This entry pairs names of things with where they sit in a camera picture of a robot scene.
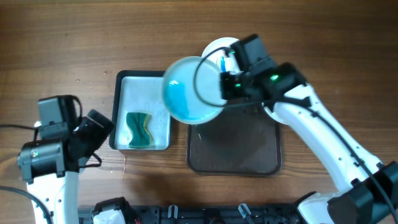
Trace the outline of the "grey-white plate bottom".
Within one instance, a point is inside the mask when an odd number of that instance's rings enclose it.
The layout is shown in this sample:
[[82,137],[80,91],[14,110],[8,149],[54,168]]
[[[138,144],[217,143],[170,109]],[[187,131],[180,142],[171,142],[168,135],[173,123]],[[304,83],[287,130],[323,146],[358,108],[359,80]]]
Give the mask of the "grey-white plate bottom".
[[210,60],[185,57],[164,73],[162,98],[170,115],[185,124],[203,124],[216,118],[226,100],[221,97],[221,69]]

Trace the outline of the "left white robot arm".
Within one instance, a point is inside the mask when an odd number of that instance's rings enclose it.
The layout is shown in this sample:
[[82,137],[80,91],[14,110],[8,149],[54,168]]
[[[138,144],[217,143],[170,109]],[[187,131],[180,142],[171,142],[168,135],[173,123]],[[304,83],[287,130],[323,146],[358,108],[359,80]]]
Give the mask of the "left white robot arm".
[[23,145],[17,157],[32,198],[36,223],[78,223],[81,169],[101,147],[114,123],[96,110],[80,120],[39,126],[39,140]]

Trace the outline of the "green yellow sponge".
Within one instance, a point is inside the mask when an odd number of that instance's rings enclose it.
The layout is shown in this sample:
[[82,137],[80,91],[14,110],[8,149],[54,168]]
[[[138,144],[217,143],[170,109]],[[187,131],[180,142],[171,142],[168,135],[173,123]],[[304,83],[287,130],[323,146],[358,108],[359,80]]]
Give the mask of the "green yellow sponge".
[[132,139],[128,144],[131,148],[145,148],[152,145],[152,134],[148,130],[148,122],[151,115],[141,112],[127,113],[126,124],[132,134]]

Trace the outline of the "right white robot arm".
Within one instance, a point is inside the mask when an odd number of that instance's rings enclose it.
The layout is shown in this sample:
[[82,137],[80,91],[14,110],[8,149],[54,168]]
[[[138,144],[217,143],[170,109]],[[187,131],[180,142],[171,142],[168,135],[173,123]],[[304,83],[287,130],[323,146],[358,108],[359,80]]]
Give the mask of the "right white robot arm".
[[397,163],[362,147],[325,108],[305,77],[283,63],[256,75],[220,75],[222,96],[258,91],[269,116],[290,126],[318,157],[337,191],[312,193],[297,209],[307,223],[377,223],[397,218]]

